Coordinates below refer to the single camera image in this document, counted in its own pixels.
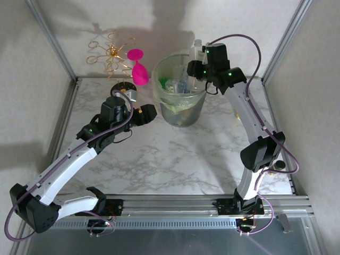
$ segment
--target marble surface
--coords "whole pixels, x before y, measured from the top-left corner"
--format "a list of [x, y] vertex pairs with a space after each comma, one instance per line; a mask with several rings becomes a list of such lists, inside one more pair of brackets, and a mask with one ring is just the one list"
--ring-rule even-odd
[[[76, 95], [62, 151], [77, 132], [100, 112], [115, 82], [85, 78]], [[155, 104], [151, 84], [138, 87], [135, 106]], [[251, 86], [268, 120], [270, 113], [259, 80]], [[232, 194], [241, 180], [240, 151], [249, 143], [240, 120], [222, 95], [207, 95], [198, 121], [190, 127], [167, 124], [158, 115], [133, 128], [133, 136], [107, 147], [86, 164], [61, 190], [75, 192], [95, 186], [106, 194]], [[117, 140], [126, 134], [117, 136]], [[291, 194], [286, 175], [265, 176], [262, 194]]]

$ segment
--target pink silicone cup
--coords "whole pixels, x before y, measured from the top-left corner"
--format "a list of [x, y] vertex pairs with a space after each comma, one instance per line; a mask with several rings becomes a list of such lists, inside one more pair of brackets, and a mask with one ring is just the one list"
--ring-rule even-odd
[[127, 53], [128, 59], [136, 61], [132, 68], [132, 80], [138, 86], [143, 86], [149, 82], [148, 70], [138, 62], [143, 58], [143, 55], [144, 52], [141, 49], [132, 49]]

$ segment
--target gold wire sculpture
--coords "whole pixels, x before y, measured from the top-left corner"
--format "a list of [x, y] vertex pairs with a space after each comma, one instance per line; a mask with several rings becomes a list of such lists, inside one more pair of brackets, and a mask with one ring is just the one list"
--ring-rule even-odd
[[99, 56], [89, 56], [86, 59], [86, 63], [93, 65], [98, 62], [98, 59], [100, 57], [107, 57], [107, 60], [105, 61], [107, 63], [106, 68], [104, 70], [105, 73], [110, 73], [109, 77], [106, 80], [111, 80], [111, 77], [114, 75], [115, 71], [119, 68], [119, 64], [121, 64], [125, 69], [122, 70], [123, 73], [128, 75], [129, 77], [132, 77], [131, 74], [127, 73], [127, 71], [132, 70], [131, 67], [125, 65], [123, 62], [126, 60], [121, 55], [126, 55], [127, 53], [121, 53], [120, 51], [124, 48], [126, 45], [135, 45], [136, 38], [129, 38], [121, 47], [116, 47], [114, 45], [114, 39], [118, 37], [118, 34], [113, 32], [109, 33], [107, 35], [107, 38], [111, 41], [111, 43], [108, 45], [108, 48], [104, 48], [99, 44], [97, 41], [91, 41], [89, 43], [90, 49], [95, 49], [97, 47], [102, 48], [105, 51], [105, 55], [99, 55]]

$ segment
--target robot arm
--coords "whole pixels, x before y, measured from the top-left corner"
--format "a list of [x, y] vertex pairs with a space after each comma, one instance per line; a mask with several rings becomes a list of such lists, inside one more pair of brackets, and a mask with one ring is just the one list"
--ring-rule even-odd
[[[122, 125], [131, 114], [124, 99], [117, 96], [107, 98], [101, 106], [100, 114], [81, 129], [77, 138], [57, 160], [27, 185], [16, 184], [11, 188], [12, 203], [14, 206], [18, 205], [15, 212], [35, 232], [42, 233], [57, 220], [71, 214], [91, 210], [100, 213], [103, 210], [106, 197], [94, 187], [78, 194], [57, 194], [88, 161], [95, 158], [106, 146], [114, 143], [117, 134], [129, 132], [134, 126], [148, 124], [157, 115], [154, 105], [143, 105], [140, 109], [131, 109], [131, 111], [133, 111], [131, 119]], [[70, 153], [77, 150], [84, 142], [88, 145], [74, 154]], [[56, 166], [57, 169], [51, 174], [51, 170]]]
[[[260, 203], [257, 193], [263, 177], [261, 172], [264, 169], [275, 167], [273, 161], [278, 157], [281, 150], [274, 140], [268, 136], [265, 129], [273, 133], [274, 137], [281, 143], [284, 143], [285, 136], [282, 132], [276, 133], [265, 120], [251, 93], [247, 96], [247, 79], [240, 68], [230, 67], [226, 46], [224, 44], [211, 44], [203, 47], [203, 51], [205, 52], [203, 62], [191, 61], [188, 64], [188, 75], [207, 83], [212, 82], [216, 89], [226, 96], [238, 113], [250, 143], [248, 147], [241, 151], [244, 171], [241, 182], [234, 192], [233, 202], [223, 206], [229, 207], [229, 209], [225, 209], [226, 214], [247, 213]], [[265, 123], [265, 127], [256, 117], [248, 102], [249, 100]]]

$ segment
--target white wall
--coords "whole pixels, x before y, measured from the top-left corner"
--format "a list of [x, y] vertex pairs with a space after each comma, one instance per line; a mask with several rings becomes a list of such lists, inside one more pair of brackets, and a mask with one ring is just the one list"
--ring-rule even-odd
[[[76, 75], [103, 76], [104, 63], [88, 65], [88, 43], [104, 44], [110, 32], [117, 45], [136, 37], [136, 47], [151, 73], [170, 53], [190, 48], [195, 38], [207, 43], [230, 33], [253, 37], [262, 49], [259, 75], [266, 69], [300, 0], [38, 0]], [[246, 75], [257, 64], [257, 52], [246, 39], [228, 39], [232, 66]], [[104, 51], [92, 50], [92, 53]]]
[[[1, 1], [0, 26], [0, 247], [9, 254], [12, 242], [3, 226], [10, 188], [25, 185], [46, 166], [70, 79], [24, 0]], [[19, 224], [14, 215], [12, 235]]]
[[329, 254], [340, 254], [340, 1], [313, 1], [268, 85]]

